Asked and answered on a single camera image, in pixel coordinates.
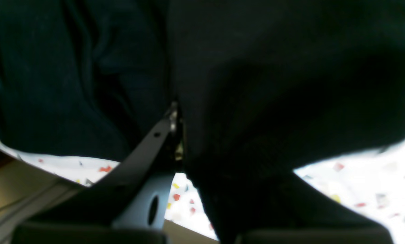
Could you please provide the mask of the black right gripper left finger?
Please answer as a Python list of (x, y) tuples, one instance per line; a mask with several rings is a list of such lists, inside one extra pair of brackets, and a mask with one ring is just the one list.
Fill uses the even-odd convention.
[(108, 175), (19, 224), (12, 244), (168, 244), (162, 231), (179, 168), (182, 113), (173, 102), (133, 152)]

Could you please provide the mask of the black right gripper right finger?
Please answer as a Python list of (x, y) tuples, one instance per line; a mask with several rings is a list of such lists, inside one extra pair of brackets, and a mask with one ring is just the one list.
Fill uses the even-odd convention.
[(393, 244), (383, 225), (342, 206), (293, 173), (261, 183), (257, 220), (236, 244)]

